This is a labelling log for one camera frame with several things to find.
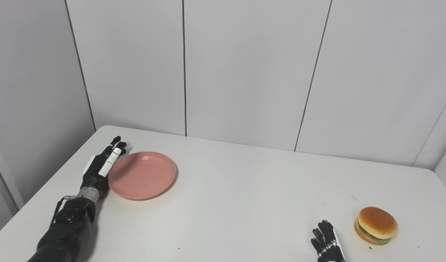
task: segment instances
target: white table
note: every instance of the white table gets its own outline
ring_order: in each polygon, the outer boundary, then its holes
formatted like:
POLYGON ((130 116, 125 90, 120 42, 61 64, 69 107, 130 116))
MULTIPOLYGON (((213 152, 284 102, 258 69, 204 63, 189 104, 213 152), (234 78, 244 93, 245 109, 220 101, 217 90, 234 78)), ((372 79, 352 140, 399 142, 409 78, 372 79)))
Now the white table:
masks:
POLYGON ((446 261, 446 187, 431 171, 114 126, 100 128, 0 231, 0 261, 31 257, 56 202, 78 192, 90 156, 117 135, 131 152, 168 155, 178 176, 146 201, 110 192, 81 262, 315 262, 311 229, 322 219, 348 262, 446 261), (354 232, 367 206, 396 218, 389 244, 354 232))

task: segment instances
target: robotic hand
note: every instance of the robotic hand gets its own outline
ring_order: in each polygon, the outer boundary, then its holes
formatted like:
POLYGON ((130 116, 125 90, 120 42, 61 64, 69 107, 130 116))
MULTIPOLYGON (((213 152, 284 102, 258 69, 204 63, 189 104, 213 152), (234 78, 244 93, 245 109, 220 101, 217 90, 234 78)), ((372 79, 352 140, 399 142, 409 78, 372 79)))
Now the robotic hand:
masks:
POLYGON ((50 227, 27 262, 75 262, 78 259, 95 219, 95 203, 108 191, 107 174, 118 157, 126 152, 126 142, 120 140, 117 136, 93 158, 82 177, 79 193, 65 196, 58 202, 50 227))
POLYGON ((345 262, 343 250, 330 222, 323 220, 318 223, 313 234, 315 238, 311 242, 317 252, 318 262, 345 262))

